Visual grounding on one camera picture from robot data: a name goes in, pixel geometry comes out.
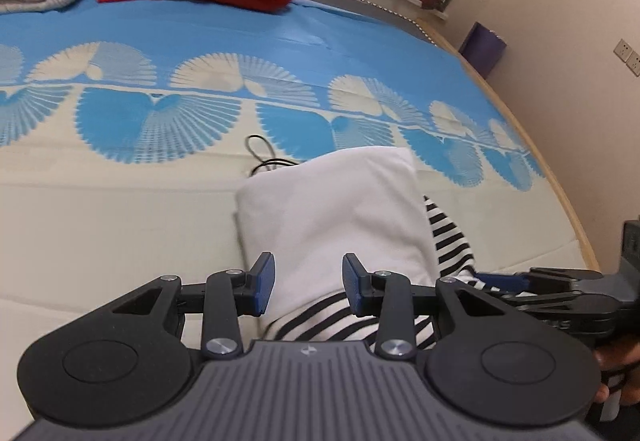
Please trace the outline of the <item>person right hand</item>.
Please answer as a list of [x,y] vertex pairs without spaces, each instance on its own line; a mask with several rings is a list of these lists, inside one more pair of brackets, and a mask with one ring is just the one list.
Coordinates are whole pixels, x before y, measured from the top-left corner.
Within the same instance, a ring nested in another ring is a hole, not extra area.
[[620,404],[635,405],[640,400],[640,347],[638,340],[624,339],[615,345],[601,347],[593,352],[603,372],[623,371],[628,378],[622,388]]

